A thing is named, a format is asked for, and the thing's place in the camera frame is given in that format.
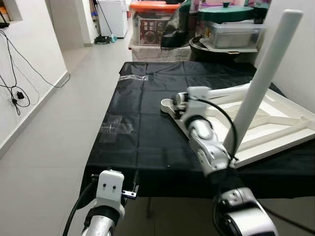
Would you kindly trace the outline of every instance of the stool leg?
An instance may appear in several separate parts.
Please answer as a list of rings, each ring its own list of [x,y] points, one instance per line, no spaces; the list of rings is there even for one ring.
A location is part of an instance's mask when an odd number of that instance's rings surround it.
[[[151,197],[148,197],[147,209],[146,209],[146,218],[149,219],[151,217]]]

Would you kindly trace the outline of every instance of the orange lid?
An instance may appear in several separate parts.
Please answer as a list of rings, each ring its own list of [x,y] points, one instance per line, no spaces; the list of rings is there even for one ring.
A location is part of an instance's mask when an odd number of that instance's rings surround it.
[[[6,8],[4,6],[0,6],[0,12],[2,14],[7,14],[8,12],[6,11]]]
[[[164,11],[174,12],[180,4],[166,4],[165,1],[134,1],[130,4],[130,8],[137,12],[145,11]]]

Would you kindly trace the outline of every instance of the refrigerator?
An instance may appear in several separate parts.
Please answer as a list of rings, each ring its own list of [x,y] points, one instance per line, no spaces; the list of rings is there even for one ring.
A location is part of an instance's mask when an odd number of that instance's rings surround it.
[[[126,0],[98,0],[113,34],[124,38],[127,32]],[[97,14],[102,36],[111,36],[100,7],[97,5]]]

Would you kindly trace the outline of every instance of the broom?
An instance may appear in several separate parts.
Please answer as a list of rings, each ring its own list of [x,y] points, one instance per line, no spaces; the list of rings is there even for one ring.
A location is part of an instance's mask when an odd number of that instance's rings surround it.
[[[100,8],[100,10],[101,10],[101,12],[102,12],[102,14],[103,14],[103,16],[104,16],[104,19],[105,19],[105,21],[106,21],[106,23],[107,23],[107,26],[108,26],[108,28],[109,28],[109,31],[110,31],[110,33],[111,33],[110,41],[111,41],[112,43],[115,43],[116,40],[117,40],[117,37],[116,37],[115,35],[113,35],[113,32],[112,32],[112,30],[111,30],[110,27],[109,27],[109,24],[108,24],[107,19],[106,19],[106,17],[105,17],[105,14],[104,14],[104,11],[103,11],[102,6],[99,4],[99,1],[98,1],[98,0],[96,0],[96,1],[97,1],[97,3],[98,3],[98,6],[99,6],[99,8]]]

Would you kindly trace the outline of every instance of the black tablecloth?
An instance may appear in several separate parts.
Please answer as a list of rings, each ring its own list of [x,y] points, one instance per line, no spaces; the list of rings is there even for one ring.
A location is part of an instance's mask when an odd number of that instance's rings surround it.
[[[131,188],[139,171],[138,196],[212,197],[188,139],[160,111],[160,101],[189,86],[222,89],[242,85],[254,73],[255,68],[247,63],[126,62],[104,118],[105,127],[86,164],[81,191],[91,181],[91,174],[112,167],[125,175],[125,190]],[[274,85],[270,88],[281,93]],[[315,140],[242,167],[239,173],[258,198],[313,196]],[[92,189],[80,207],[94,197]]]

